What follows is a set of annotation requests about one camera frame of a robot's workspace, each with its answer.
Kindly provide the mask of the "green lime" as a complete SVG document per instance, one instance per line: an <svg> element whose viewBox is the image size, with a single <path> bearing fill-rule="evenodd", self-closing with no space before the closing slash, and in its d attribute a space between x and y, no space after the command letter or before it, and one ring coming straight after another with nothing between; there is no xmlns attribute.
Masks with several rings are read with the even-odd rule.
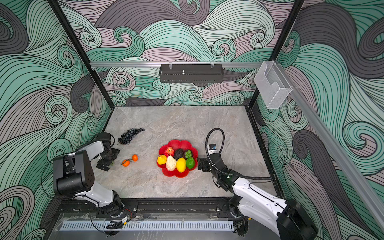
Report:
<svg viewBox="0 0 384 240"><path fill-rule="evenodd" d="M195 159L193 157L190 157L186 160L186 167L189 170L192 170L195 167L195 165L196 165L196 163L195 163Z"/></svg>

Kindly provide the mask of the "large yellow lemon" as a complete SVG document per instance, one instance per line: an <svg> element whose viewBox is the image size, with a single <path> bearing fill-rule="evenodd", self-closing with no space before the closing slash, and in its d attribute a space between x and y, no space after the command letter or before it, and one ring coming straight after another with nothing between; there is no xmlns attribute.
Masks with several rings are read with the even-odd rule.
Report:
<svg viewBox="0 0 384 240"><path fill-rule="evenodd" d="M183 173L187 168L187 162L185 158L179 158L177 160L176 169L179 173Z"/></svg>

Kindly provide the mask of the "black grape bunch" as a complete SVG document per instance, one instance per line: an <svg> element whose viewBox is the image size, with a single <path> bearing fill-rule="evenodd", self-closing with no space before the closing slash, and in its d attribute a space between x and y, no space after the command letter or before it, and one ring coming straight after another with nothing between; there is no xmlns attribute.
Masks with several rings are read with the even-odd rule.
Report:
<svg viewBox="0 0 384 240"><path fill-rule="evenodd" d="M118 143L121 145L129 145L131 141L140 133L144 132L144 128L129 129L124 132L119 138Z"/></svg>

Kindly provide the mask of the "red flower-shaped fruit bowl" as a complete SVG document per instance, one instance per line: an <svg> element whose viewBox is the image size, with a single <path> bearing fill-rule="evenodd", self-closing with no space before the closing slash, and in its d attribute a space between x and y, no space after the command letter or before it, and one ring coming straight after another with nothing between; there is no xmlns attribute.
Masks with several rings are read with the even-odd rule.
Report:
<svg viewBox="0 0 384 240"><path fill-rule="evenodd" d="M175 169L174 171L168 171L166 168L166 164L159 165L157 163L157 166L162 170L163 174L166 177L184 178L189 174L189 172L194 171L198 167L198 154L199 154L199 152L196 148L193 147L193 145L189 141L187 141L187 140L171 140L166 145L163 145L160 147L160 149L158 151L158 155L163 155L168 147L172 147L174 150L177 150L177 149L183 149L184 151L191 150L192 156L194 157L195 166L191 169L189 169L187 167L184 172L180 173L177 169Z"/></svg>

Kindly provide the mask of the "dark avocado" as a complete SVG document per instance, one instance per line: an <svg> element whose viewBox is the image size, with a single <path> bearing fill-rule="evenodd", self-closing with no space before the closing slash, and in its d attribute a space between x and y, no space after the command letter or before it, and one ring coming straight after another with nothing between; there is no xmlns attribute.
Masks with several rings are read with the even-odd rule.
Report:
<svg viewBox="0 0 384 240"><path fill-rule="evenodd" d="M174 158L176 160L180 159L180 158L183 158L184 157L184 150L183 149L177 149L175 150L175 153L174 153Z"/></svg>

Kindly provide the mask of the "beige garlic bulb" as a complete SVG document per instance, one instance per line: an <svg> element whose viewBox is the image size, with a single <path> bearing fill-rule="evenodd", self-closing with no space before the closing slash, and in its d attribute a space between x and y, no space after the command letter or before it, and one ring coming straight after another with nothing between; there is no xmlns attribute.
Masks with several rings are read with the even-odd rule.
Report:
<svg viewBox="0 0 384 240"><path fill-rule="evenodd" d="M167 162L166 162L167 170L174 171L176 167L177 167L177 160L172 155L169 155L167 157Z"/></svg>

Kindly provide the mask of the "red apple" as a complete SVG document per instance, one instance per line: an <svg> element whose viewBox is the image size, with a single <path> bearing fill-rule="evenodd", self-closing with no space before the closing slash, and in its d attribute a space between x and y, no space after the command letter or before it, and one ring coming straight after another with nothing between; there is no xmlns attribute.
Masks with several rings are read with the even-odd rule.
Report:
<svg viewBox="0 0 384 240"><path fill-rule="evenodd" d="M169 156L173 157L175 155L175 150L172 147L168 147L168 148L165 149L164 155L166 157L169 157Z"/></svg>

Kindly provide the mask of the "small yellow lemon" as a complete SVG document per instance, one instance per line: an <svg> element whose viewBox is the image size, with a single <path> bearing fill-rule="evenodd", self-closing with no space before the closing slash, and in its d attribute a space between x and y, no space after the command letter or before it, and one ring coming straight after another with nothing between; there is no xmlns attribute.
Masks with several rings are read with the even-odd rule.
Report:
<svg viewBox="0 0 384 240"><path fill-rule="evenodd" d="M159 155L157 158L157 164L158 165L164 165L167 162L167 156L165 155Z"/></svg>

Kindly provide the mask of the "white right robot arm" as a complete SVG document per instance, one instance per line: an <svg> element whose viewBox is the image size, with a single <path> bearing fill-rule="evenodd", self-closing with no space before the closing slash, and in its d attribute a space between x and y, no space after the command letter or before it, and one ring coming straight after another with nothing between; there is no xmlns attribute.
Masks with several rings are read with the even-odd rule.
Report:
<svg viewBox="0 0 384 240"><path fill-rule="evenodd" d="M295 200L284 200L257 187L245 176L227 168L220 154L198 159L198 170L210 172L218 188L231 192L231 214L264 225L282 240L314 240L318 228Z"/></svg>

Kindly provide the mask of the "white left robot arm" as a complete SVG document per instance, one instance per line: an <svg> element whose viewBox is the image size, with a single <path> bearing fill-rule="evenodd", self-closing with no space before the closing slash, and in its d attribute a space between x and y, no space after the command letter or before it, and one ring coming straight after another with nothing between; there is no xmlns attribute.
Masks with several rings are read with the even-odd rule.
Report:
<svg viewBox="0 0 384 240"><path fill-rule="evenodd" d="M53 190L58 196L84 200L94 204L101 215L118 218L125 209L120 196L97 183L92 160L97 169L109 171L120 150L114 148L115 138L107 132L96 134L91 141L74 152L53 159Z"/></svg>

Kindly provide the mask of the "black frame post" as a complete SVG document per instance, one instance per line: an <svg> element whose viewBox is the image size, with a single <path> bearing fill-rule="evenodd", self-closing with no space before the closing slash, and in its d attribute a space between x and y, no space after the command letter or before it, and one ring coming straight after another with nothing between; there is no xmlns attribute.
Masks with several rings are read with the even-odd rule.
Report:
<svg viewBox="0 0 384 240"><path fill-rule="evenodd" d="M110 98L106 88L103 85L103 82L97 73L97 71L93 70L91 67L90 59L88 58L84 48L82 47L80 41L76 37L76 34L74 30L72 29L68 19L66 18L62 8L59 5L58 1L54 0L47 0L48 4L50 5L51 9L53 10L54 14L56 15L57 19L59 20L61 26L63 27L64 31L66 32L69 40L74 45L75 50L80 56L80 59L82 60L83 64L86 66L87 71L91 75L92 79L94 80L96 86L99 88L102 96L107 101L107 104L109 105L110 109L113 111L115 109L115 105Z"/></svg>
<svg viewBox="0 0 384 240"><path fill-rule="evenodd" d="M274 50L272 51L272 54L268 61L275 61L278 63L277 58L279 54L282 51L283 46L285 45L289 34L292 30L292 27L294 26L294 23L298 17L298 14L304 4L304 1L294 1L293 7L291 9L291 12L288 16L288 18L279 24L280 27L282 27L282 32L278 38L278 41L275 45ZM256 109L257 99L260 97L261 94L258 89L255 90L253 97L251 98L251 101L248 105L248 110L252 111Z"/></svg>

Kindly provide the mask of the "black perforated wall tray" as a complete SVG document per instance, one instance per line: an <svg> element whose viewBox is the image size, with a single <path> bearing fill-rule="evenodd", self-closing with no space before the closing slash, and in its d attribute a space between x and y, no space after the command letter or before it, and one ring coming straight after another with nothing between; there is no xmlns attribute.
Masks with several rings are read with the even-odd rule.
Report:
<svg viewBox="0 0 384 240"><path fill-rule="evenodd" d="M163 83L221 83L224 79L222 65L161 65L160 80Z"/></svg>

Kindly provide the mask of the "aluminium rail back wall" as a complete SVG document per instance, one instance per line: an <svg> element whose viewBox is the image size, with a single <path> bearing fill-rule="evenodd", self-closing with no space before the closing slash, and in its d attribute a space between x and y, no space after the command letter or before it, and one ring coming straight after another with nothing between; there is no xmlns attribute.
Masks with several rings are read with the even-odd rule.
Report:
<svg viewBox="0 0 384 240"><path fill-rule="evenodd" d="M222 65L223 68L241 68L241 69L253 69L259 68L261 63L249 63L249 62L108 62L98 61L90 62L92 68L159 68L161 65Z"/></svg>

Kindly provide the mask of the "black frame post right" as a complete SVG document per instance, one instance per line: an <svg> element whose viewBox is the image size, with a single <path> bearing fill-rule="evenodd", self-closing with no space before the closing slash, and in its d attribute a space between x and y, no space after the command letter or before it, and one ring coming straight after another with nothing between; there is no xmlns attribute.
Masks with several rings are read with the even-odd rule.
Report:
<svg viewBox="0 0 384 240"><path fill-rule="evenodd" d="M272 54L268 61L275 61L278 63L277 58L279 54L282 51L283 46L285 45L289 34L292 30L292 27L294 26L294 23L298 17L298 14L304 4L304 1L294 1L293 7L291 9L291 12L288 16L288 18L279 24L280 27L282 27L282 32L278 38L278 41L275 45L274 50L272 51ZM248 110L252 111L256 109L257 99L260 97L261 94L258 89L255 90L253 97L251 98L251 101L248 105Z"/></svg>

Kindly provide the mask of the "aluminium rail right wall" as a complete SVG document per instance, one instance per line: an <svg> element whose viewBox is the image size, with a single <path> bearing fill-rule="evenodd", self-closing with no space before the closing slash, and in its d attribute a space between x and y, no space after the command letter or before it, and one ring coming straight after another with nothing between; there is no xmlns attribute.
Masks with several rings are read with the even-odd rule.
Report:
<svg viewBox="0 0 384 240"><path fill-rule="evenodd" d="M302 109L302 112L308 118L310 124L317 132L319 139L324 143L328 149L331 157L336 160L340 169L344 172L351 185L354 187L357 194L360 196L362 202L366 205L367 209L371 213L372 217L377 222L381 230L384 229L384 203L377 195L372 186L367 182L366 178L357 169L354 162L348 156L348 153L340 145L337 139L333 136L331 131L314 111L314 109L308 104L307 99L301 93L299 88L292 82L286 73L283 66L274 62L277 65L278 71L282 74L282 81L284 85L289 86L291 89L291 95L295 99L298 106Z"/></svg>

